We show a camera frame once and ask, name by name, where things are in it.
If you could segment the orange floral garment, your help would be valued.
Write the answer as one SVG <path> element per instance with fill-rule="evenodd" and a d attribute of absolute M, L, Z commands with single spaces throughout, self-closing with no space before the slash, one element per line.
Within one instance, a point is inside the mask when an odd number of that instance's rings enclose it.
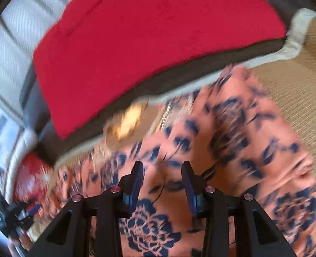
<path fill-rule="evenodd" d="M 253 73 L 228 67 L 190 96 L 191 112 L 142 140 L 111 152 L 95 148 L 74 168 L 58 170 L 42 219 L 52 220 L 74 194 L 92 197 L 141 161 L 137 208 L 120 220 L 125 256 L 200 252 L 204 223 L 192 218 L 181 177 L 188 161 L 225 194 L 250 192 L 298 256 L 316 254 L 316 184 L 312 159 Z"/>

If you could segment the red gift box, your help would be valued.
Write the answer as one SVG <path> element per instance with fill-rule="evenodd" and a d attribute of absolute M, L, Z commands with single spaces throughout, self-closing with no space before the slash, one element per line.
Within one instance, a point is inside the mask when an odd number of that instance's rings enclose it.
<path fill-rule="evenodd" d="M 48 191 L 53 167 L 33 152 L 28 153 L 16 173 L 13 199 L 17 201 L 35 200 L 41 204 Z"/>

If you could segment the folded white maroon quilt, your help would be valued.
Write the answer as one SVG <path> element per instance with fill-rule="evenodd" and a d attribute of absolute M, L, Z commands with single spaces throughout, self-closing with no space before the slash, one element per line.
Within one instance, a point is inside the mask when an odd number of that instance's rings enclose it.
<path fill-rule="evenodd" d="M 20 134 L 20 137 L 13 148 L 8 167 L 5 171 L 2 195 L 4 196 L 7 203 L 12 201 L 16 175 L 20 164 L 24 160 L 25 156 L 36 148 L 37 144 L 38 137 L 36 132 L 31 128 L 25 128 Z"/>

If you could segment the woven bamboo seat mat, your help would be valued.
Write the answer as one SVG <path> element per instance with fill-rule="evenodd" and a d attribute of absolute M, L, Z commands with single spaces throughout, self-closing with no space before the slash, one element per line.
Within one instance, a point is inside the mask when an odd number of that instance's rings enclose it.
<path fill-rule="evenodd" d="M 239 66 L 253 73 L 283 119 L 300 138 L 312 159 L 310 171 L 316 184 L 316 13 L 308 9 L 299 10 L 292 20 L 286 44 L 280 51 L 249 60 Z M 137 127 L 142 128 L 143 133 L 138 137 L 131 137 L 126 145 L 140 141 L 186 117 L 193 104 L 190 96 L 203 87 L 214 84 L 223 70 L 177 91 L 135 100 L 130 111 L 135 114 Z M 95 148 L 100 150 L 100 159 L 104 160 L 111 152 L 124 146 L 109 146 L 108 138 L 100 137 L 62 157 L 51 177 L 48 195 L 30 230 L 30 237 L 37 239 L 52 221 L 43 220 L 41 215 L 58 178 L 58 170 L 74 168 Z"/>

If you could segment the beige dotted curtain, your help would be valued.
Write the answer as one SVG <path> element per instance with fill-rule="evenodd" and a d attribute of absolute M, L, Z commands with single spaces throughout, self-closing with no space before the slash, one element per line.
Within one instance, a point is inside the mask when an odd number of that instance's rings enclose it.
<path fill-rule="evenodd" d="M 0 15 L 0 108 L 22 123 L 20 92 L 33 52 L 71 0 L 10 0 Z"/>

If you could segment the red knitted blanket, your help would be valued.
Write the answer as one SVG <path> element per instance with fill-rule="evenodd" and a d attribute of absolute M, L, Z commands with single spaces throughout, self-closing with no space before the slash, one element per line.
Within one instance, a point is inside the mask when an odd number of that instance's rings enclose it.
<path fill-rule="evenodd" d="M 66 138 L 163 69 L 285 35 L 265 0 L 72 0 L 33 62 L 56 133 Z"/>

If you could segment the dark brown leather sofa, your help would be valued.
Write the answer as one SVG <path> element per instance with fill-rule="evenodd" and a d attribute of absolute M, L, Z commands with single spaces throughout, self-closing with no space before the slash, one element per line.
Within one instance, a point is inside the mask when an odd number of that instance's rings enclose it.
<path fill-rule="evenodd" d="M 60 138 L 56 133 L 32 61 L 22 87 L 20 103 L 24 111 L 26 127 L 34 130 L 38 137 L 38 144 L 34 152 L 48 164 L 53 164 L 61 155 L 73 147 L 100 135 L 106 120 L 128 107 L 132 101 L 142 96 L 161 95 L 209 75 L 230 63 L 241 63 L 254 57 L 277 52 L 286 42 L 287 31 L 291 27 L 294 15 L 304 8 L 316 12 L 315 0 L 265 1 L 277 12 L 286 26 L 284 38 L 262 41 L 243 48 L 210 53 L 163 69 L 123 93 L 66 138 Z"/>

